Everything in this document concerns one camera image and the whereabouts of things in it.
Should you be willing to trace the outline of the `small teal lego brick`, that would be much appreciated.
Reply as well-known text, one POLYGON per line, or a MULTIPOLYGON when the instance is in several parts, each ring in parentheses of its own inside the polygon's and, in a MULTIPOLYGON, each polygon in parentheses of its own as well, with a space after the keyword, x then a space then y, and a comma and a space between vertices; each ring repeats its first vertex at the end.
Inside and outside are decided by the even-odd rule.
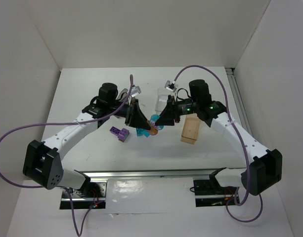
POLYGON ((143 135, 145 137, 149 137, 151 134, 150 134, 150 132, 148 130, 145 130, 145 131, 143 131, 143 135))

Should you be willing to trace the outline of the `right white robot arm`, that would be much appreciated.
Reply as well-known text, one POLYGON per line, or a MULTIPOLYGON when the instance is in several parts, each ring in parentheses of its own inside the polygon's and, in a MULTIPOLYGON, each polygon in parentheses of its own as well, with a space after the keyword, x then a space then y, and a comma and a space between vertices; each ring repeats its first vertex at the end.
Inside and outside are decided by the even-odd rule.
POLYGON ((244 187, 257 196, 282 178, 282 154, 269 150, 253 138, 234 118, 226 106, 212 100, 208 84, 202 79, 189 83, 190 97, 177 101, 168 96, 167 105, 156 126, 174 126, 183 115, 196 114, 209 128, 219 133, 242 157, 246 169, 221 168, 212 174, 220 187, 244 187))

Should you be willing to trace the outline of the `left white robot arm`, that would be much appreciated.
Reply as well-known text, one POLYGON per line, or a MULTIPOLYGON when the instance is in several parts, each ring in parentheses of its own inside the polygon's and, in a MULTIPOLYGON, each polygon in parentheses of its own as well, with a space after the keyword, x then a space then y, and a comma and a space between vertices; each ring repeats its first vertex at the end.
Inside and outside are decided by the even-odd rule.
POLYGON ((83 138, 99 129, 108 120, 108 115, 125 118, 125 125, 133 128, 151 128, 138 100, 131 96, 119 100, 117 86, 106 82, 72 125, 41 142, 34 140, 29 143, 23 174, 48 190, 65 187, 76 190, 83 197, 98 193, 99 186, 90 177, 76 170, 64 169, 62 160, 83 138))

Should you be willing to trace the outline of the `orange lego brick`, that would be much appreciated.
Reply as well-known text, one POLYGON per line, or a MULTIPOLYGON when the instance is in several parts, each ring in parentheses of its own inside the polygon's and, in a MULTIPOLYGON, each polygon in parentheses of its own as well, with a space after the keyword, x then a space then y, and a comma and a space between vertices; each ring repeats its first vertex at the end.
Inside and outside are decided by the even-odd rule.
POLYGON ((147 122, 150 125, 150 129, 147 130, 148 134, 152 135, 152 136, 157 135, 158 134, 158 130, 153 126, 153 124, 149 120, 147 122))

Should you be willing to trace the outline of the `teal rounded lego brick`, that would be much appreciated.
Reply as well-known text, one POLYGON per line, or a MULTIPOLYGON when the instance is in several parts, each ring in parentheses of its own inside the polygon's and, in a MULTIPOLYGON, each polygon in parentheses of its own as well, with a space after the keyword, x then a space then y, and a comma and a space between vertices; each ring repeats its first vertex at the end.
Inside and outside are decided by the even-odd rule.
POLYGON ((158 120, 159 115, 154 114, 150 118, 150 124, 153 128, 155 128, 157 131, 162 130, 164 128, 163 125, 156 125, 156 121, 158 120))

